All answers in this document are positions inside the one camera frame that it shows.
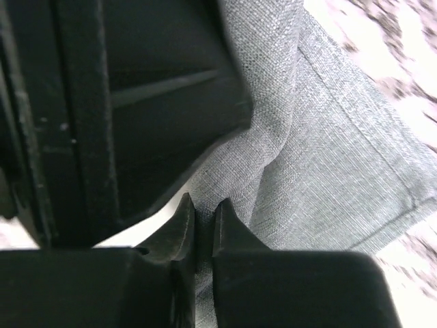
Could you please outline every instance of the speckled surface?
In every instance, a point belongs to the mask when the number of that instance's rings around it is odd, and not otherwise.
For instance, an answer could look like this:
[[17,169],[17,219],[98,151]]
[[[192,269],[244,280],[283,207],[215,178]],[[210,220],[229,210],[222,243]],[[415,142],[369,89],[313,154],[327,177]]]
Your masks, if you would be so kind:
[[[437,0],[305,0],[305,7],[437,150]],[[437,327],[437,214],[377,255],[404,328]]]

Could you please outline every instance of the gray cloth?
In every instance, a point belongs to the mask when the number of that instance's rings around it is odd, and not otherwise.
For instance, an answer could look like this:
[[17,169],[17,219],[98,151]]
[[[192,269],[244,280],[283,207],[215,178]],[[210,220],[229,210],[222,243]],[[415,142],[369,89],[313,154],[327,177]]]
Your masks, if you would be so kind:
[[215,326],[208,230],[226,197],[275,249],[373,253],[437,210],[437,156],[301,0],[224,7],[255,113],[190,181],[203,229],[197,327]]

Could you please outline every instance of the gray fabric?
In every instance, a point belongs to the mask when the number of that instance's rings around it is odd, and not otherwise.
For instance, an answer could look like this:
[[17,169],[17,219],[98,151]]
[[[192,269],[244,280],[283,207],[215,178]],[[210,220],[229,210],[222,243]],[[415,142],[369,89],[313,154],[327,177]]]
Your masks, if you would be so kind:
[[419,143],[301,0],[225,1],[253,127],[193,176],[197,327],[215,325],[212,212],[230,197],[275,249],[378,251],[437,210],[437,156]]

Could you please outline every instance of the folded fabric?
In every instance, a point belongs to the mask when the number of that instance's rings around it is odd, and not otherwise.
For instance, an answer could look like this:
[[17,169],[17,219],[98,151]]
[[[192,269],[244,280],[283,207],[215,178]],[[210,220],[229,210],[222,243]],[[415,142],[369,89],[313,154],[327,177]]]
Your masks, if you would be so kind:
[[212,213],[230,197],[274,249],[374,253],[437,211],[437,156],[416,140],[301,0],[227,0],[255,112],[189,189],[200,233],[196,327],[214,327]]

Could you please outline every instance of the black object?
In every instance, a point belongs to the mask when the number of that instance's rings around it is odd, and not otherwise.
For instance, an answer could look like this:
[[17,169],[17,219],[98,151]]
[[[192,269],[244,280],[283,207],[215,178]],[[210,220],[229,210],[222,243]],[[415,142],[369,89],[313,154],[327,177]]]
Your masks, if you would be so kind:
[[149,217],[250,127],[220,17],[215,0],[0,1],[7,209],[41,246]]
[[272,251],[216,210],[214,304],[219,327],[400,328],[379,266],[340,251]]
[[2,251],[0,327],[194,327],[193,237],[186,196],[138,249]]

